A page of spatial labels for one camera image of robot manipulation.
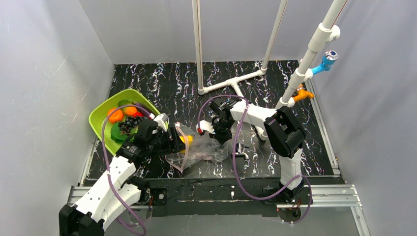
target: bunch of grapes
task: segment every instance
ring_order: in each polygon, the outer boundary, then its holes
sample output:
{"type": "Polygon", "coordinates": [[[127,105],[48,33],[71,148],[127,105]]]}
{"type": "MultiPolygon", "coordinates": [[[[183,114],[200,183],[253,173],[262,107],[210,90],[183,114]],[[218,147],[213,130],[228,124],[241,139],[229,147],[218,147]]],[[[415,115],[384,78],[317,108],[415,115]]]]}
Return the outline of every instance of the bunch of grapes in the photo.
{"type": "Polygon", "coordinates": [[[138,126],[143,119],[147,117],[133,116],[126,117],[124,121],[119,122],[119,129],[122,134],[130,134],[133,128],[138,126]]]}

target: plastic container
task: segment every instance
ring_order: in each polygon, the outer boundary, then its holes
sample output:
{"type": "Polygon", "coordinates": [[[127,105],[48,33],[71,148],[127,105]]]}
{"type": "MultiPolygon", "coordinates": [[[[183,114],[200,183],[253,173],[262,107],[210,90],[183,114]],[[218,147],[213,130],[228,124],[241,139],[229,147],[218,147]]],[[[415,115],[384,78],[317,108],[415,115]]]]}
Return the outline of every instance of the plastic container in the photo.
{"type": "MultiPolygon", "coordinates": [[[[94,109],[89,116],[89,122],[94,130],[95,134],[101,140],[101,129],[103,128],[104,119],[107,117],[107,112],[118,106],[118,102],[122,100],[129,100],[131,102],[139,102],[144,105],[149,111],[151,111],[154,115],[161,114],[154,105],[149,102],[140,92],[135,89],[126,89],[123,90],[111,98],[104,101],[100,106],[94,109]]],[[[112,128],[110,122],[107,122],[106,129],[104,131],[105,141],[106,141],[106,148],[112,155],[116,154],[116,151],[120,148],[121,144],[116,143],[110,138],[110,130],[112,128]]]]}

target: white wall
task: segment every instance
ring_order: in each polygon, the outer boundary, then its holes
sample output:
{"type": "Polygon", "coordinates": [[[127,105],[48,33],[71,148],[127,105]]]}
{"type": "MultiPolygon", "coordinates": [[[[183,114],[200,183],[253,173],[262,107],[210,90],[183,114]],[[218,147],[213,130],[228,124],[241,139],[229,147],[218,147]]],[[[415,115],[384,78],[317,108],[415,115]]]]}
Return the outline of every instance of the white wall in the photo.
{"type": "Polygon", "coordinates": [[[372,235],[416,235],[417,3],[349,1],[331,45],[340,59],[313,78],[343,177],[372,235]]]}
{"type": "Polygon", "coordinates": [[[78,1],[1,1],[1,235],[59,234],[113,70],[78,1]]]}
{"type": "MultiPolygon", "coordinates": [[[[195,61],[191,0],[80,0],[114,64],[195,61]]],[[[290,0],[271,59],[299,59],[332,0],[290,0]]],[[[201,0],[203,61],[262,60],[280,0],[201,0]]]]}

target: black marble table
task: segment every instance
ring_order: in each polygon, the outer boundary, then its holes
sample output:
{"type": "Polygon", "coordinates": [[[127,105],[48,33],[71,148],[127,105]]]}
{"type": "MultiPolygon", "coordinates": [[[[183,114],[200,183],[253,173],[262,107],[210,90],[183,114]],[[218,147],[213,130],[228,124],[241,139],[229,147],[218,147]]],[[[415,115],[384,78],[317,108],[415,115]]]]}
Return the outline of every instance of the black marble table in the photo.
{"type": "MultiPolygon", "coordinates": [[[[241,76],[259,69],[257,61],[206,62],[203,75],[206,85],[214,85],[226,79],[241,76]]],[[[297,68],[295,60],[270,61],[266,75],[240,83],[244,96],[255,105],[273,108],[284,93],[290,75],[297,68]]],[[[235,94],[231,87],[221,88],[200,96],[197,91],[197,67],[194,63],[127,64],[116,65],[110,96],[133,88],[140,91],[170,122],[179,121],[194,128],[198,111],[208,98],[220,94],[235,94]]],[[[328,154],[309,100],[293,107],[298,120],[304,125],[307,138],[303,144],[302,172],[308,176],[332,175],[328,154]]],[[[212,112],[205,109],[205,119],[211,120],[212,112]]],[[[278,156],[269,141],[260,142],[254,127],[245,123],[238,137],[249,146],[245,152],[249,160],[238,160],[240,177],[280,177],[278,156]]],[[[94,182],[105,170],[101,143],[96,143],[87,179],[94,182]]],[[[152,157],[143,161],[137,176],[145,178],[233,178],[231,158],[220,163],[200,161],[181,174],[171,167],[164,157],[152,157]]]]}

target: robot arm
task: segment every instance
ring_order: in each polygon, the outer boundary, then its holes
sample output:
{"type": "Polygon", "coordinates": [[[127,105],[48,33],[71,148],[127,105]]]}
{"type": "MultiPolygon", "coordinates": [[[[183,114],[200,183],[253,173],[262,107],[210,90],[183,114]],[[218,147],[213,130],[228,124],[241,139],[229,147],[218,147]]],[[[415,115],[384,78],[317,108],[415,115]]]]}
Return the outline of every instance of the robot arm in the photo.
{"type": "MultiPolygon", "coordinates": [[[[210,103],[210,108],[217,116],[211,123],[201,121],[200,129],[197,130],[200,134],[208,132],[222,144],[232,138],[232,125],[235,120],[242,118],[246,103],[238,99],[217,98],[210,103]]],[[[272,148],[279,155],[281,187],[293,177],[301,176],[301,153],[305,131],[290,108],[282,107],[276,110],[249,104],[244,122],[259,126],[267,132],[272,148]]],[[[283,192],[285,199],[295,198],[302,186],[301,177],[291,182],[283,192]]]]}
{"type": "MultiPolygon", "coordinates": [[[[167,129],[164,120],[155,120],[158,117],[142,121],[138,132],[121,145],[110,164],[112,184],[129,206],[138,202],[149,187],[144,179],[132,176],[141,160],[185,148],[174,126],[167,129]]],[[[65,205],[61,209],[60,236],[103,236],[107,227],[125,210],[111,190],[108,174],[105,171],[73,206],[65,205]]]]}

